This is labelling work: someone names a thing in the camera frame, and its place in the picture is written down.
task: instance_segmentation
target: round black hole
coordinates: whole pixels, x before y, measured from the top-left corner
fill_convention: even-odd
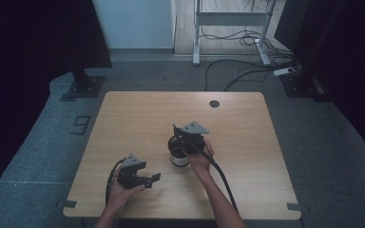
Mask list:
[[[210,101],[209,105],[211,107],[219,107],[219,105],[221,105],[221,104],[218,101],[213,100],[213,101]]]

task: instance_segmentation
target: gray carpet floor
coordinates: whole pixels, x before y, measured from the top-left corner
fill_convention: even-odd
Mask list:
[[[90,76],[106,77],[95,99],[60,101],[73,82],[70,73],[50,83],[46,107],[0,179],[0,227],[94,225],[95,218],[65,217],[58,202],[67,198],[106,92],[202,91],[211,63],[192,66],[183,58],[147,60],[124,58],[113,62],[112,69],[88,69]],[[248,66],[215,64],[209,70],[208,90],[221,91],[244,67]],[[301,220],[247,220],[248,227],[365,227],[365,142],[336,106],[287,98],[272,74],[264,82],[236,83],[229,91],[263,93],[302,210]],[[86,132],[77,134],[83,127],[75,120],[86,116],[90,117]]]

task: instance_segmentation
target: white wall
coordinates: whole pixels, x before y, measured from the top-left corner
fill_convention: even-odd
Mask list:
[[[93,0],[108,48],[173,48],[175,0]]]

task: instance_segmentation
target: light wood tabletop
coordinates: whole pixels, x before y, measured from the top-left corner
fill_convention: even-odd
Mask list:
[[[219,107],[211,107],[218,101]],[[134,154],[147,162],[140,177],[162,173],[152,188],[133,196],[120,214],[129,219],[213,219],[201,183],[189,166],[170,161],[173,124],[197,122],[209,130],[243,219],[299,219],[295,192],[262,94],[257,92],[108,92],[64,208],[68,217],[99,217],[114,164]],[[218,172],[211,174],[228,198]]]

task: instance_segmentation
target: power strip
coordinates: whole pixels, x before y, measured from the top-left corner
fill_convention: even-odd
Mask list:
[[[291,74],[291,73],[294,73],[294,72],[296,72],[296,70],[291,68],[291,67],[283,68],[283,69],[277,69],[277,70],[274,70],[274,76],[278,77],[278,76],[281,76],[281,75]]]

